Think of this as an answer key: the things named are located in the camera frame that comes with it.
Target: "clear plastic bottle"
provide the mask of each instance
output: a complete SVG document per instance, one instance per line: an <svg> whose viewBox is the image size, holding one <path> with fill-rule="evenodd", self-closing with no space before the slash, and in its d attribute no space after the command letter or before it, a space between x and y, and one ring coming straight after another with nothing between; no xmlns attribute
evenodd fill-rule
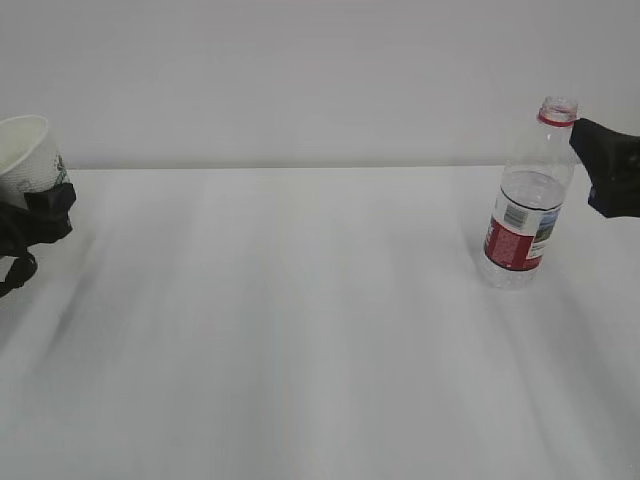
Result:
<svg viewBox="0 0 640 480"><path fill-rule="evenodd" d="M547 97L505 166L480 259L480 271L493 286L520 288L540 265L573 177L569 137L577 111L572 100Z"/></svg>

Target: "paper cup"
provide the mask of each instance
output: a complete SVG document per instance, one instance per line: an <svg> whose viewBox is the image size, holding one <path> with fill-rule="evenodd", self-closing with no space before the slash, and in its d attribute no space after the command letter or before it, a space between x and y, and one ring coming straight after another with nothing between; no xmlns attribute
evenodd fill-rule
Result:
<svg viewBox="0 0 640 480"><path fill-rule="evenodd" d="M69 182L46 118L36 115L0 122L0 201L27 208L24 194Z"/></svg>

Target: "white table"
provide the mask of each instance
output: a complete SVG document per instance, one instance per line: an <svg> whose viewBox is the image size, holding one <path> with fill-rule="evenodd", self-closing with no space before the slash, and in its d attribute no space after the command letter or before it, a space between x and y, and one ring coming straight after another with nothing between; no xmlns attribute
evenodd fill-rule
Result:
<svg viewBox="0 0 640 480"><path fill-rule="evenodd" d="M500 171L74 172L0 300L0 477L639 478L640 220L581 170L492 289Z"/></svg>

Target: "water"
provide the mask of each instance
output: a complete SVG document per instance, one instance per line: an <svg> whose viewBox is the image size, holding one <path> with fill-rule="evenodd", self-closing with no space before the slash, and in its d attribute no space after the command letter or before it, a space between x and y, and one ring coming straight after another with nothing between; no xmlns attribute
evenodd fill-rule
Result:
<svg viewBox="0 0 640 480"><path fill-rule="evenodd" d="M554 178L532 171L509 173L504 176L501 186L507 197L531 208L557 207L566 193L566 187ZM531 282L539 267L526 272L514 272L499 267L483 254L479 268L487 282L494 287L516 289Z"/></svg>

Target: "cup rim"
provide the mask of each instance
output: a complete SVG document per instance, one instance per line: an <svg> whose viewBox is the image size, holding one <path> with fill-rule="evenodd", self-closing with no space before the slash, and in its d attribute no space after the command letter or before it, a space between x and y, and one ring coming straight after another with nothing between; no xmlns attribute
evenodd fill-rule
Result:
<svg viewBox="0 0 640 480"><path fill-rule="evenodd" d="M40 144L44 141L45 137L47 136L47 134L49 133L49 120L47 120L46 118L44 118L43 116L40 115L20 115L17 117L10 117L10 118L6 118L2 121L0 121L0 129L6 124L6 123L13 123L13 122L18 122L20 120L26 120L26 119L37 119L37 120L42 120L44 121L44 128L42 130L42 133L40 134L40 136L38 137L38 140L36 142L34 142L25 152L24 154L22 154L22 156L20 158L18 158L18 160L16 160L15 162L13 162L12 165L9 165L7 168L5 168L4 170L0 170L0 175L4 175L5 173L9 173L11 170L13 170L14 168L18 167L20 164L22 164L22 162L25 161L25 159L27 157L29 157L29 155L31 155L33 153L33 151L38 148L40 146Z"/></svg>

